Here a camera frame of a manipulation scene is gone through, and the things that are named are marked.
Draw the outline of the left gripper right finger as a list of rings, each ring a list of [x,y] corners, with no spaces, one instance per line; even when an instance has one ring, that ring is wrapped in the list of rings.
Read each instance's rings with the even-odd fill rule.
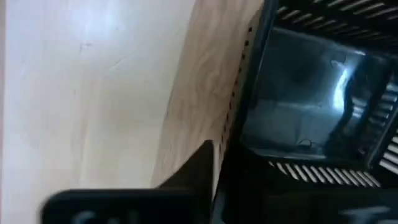
[[[322,190],[258,194],[226,202],[225,224],[398,224],[398,191]]]

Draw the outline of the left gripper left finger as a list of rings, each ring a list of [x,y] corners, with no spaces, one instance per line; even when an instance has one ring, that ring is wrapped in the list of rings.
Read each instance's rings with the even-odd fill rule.
[[[209,224],[214,145],[206,140],[153,189],[70,189],[49,197],[40,224]]]

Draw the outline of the black plastic basket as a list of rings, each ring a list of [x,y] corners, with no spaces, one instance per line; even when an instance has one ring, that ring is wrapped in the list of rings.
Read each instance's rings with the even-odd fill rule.
[[[398,189],[398,0],[262,0],[219,150],[217,194]]]

